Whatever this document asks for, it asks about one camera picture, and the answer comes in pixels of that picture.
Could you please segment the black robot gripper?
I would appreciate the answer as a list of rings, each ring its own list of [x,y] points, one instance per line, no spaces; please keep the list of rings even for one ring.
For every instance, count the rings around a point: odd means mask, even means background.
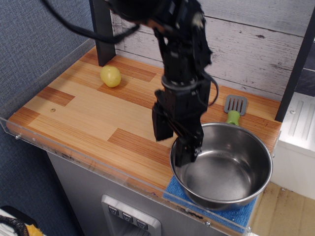
[[[200,153],[204,133],[201,115],[208,109],[211,82],[198,81],[192,87],[164,87],[156,90],[156,102],[152,109],[153,129],[156,141],[173,137],[175,166],[195,162]]]

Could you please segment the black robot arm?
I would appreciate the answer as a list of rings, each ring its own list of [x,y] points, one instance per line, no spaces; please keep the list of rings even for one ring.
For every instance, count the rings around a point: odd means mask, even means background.
[[[164,64],[162,90],[155,92],[152,110],[157,141],[177,135],[175,164],[194,162],[204,133],[201,116],[209,106],[213,79],[205,72],[211,50],[205,18],[196,0],[109,0],[109,9],[122,19],[153,29]]]

